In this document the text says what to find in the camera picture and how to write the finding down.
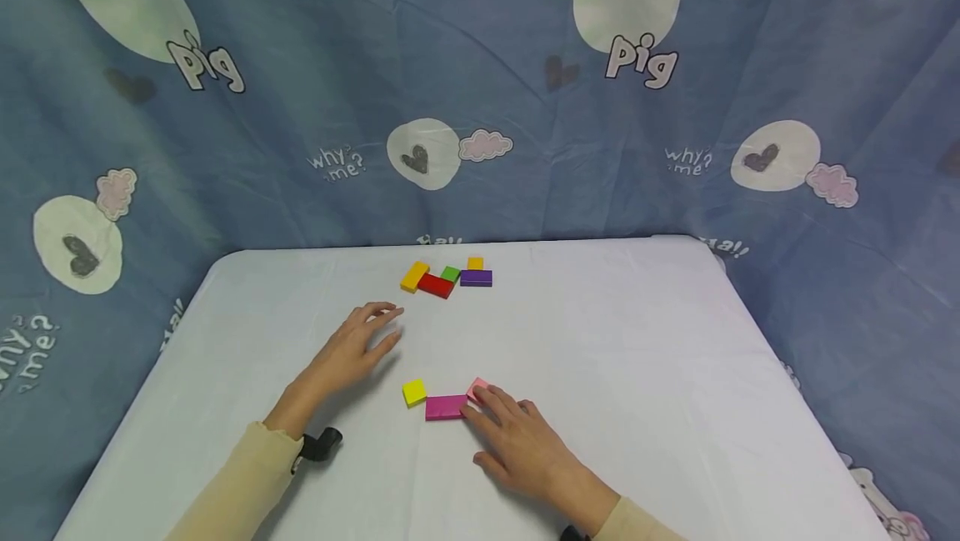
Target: gray heart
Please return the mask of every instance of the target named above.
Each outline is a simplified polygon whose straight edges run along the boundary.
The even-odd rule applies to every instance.
[[[73,235],[65,235],[63,246],[73,254],[73,259],[70,261],[70,271],[77,278],[86,279],[100,267],[100,259],[93,255],[93,251],[90,251],[90,248],[82,239]]]
[[[779,148],[770,143],[763,149],[763,153],[748,153],[743,159],[743,166],[750,168],[755,173],[762,173],[763,170],[770,168],[770,164],[777,159]]]
[[[571,63],[569,66],[563,66],[562,57],[551,55],[543,64],[543,73],[546,74],[546,90],[553,93],[558,88],[567,86],[579,78],[580,65],[579,63]]]
[[[955,142],[940,158],[937,169],[948,176],[960,176],[960,141]]]
[[[417,173],[426,174],[429,169],[426,148],[423,145],[414,145],[414,149],[410,153],[414,155],[410,157],[407,154],[403,154],[400,156],[400,161],[402,161],[407,168],[416,170]]]
[[[157,86],[153,85],[153,81],[145,78],[145,76],[130,78],[130,76],[118,71],[117,68],[107,68],[106,71],[103,71],[103,76],[107,78],[107,82],[121,98],[127,99],[133,105],[145,103],[154,94],[157,94]]]

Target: hand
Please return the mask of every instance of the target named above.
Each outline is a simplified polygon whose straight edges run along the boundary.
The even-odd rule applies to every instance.
[[[371,337],[403,313],[393,303],[367,303],[354,308],[310,364],[290,383],[277,406],[264,419],[270,431],[285,431],[300,439],[317,407],[337,391],[366,378],[380,360],[397,346],[402,332],[387,334],[368,349]]]
[[[497,419],[461,408],[497,453],[476,453],[473,462],[507,489],[550,503],[584,533],[600,533],[620,496],[576,459],[533,402],[513,401],[493,385],[473,393]]]
[[[367,349],[371,337],[402,313],[403,308],[387,302],[371,302],[354,308],[301,377],[322,396],[360,382],[397,346],[403,333],[393,331],[377,346]]]

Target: green block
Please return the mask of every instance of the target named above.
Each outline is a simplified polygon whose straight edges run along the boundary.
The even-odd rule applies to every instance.
[[[460,270],[455,269],[454,267],[446,267],[443,269],[443,274],[440,275],[444,281],[449,281],[451,283],[457,282],[457,279],[460,278]]]

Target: wrist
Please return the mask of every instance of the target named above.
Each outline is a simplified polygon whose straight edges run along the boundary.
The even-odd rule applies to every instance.
[[[589,536],[600,533],[620,495],[581,463],[557,473],[548,489],[548,502]]]
[[[264,426],[269,431],[285,431],[291,439],[298,441],[326,397],[327,392],[322,388],[316,388],[297,378],[283,390],[277,406],[274,406],[263,420]]]

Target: red block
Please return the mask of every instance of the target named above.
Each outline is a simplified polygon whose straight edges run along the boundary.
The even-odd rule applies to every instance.
[[[417,288],[426,291],[426,293],[447,299],[450,296],[450,292],[453,291],[453,283],[443,280],[438,276],[424,274],[421,282],[417,283]]]

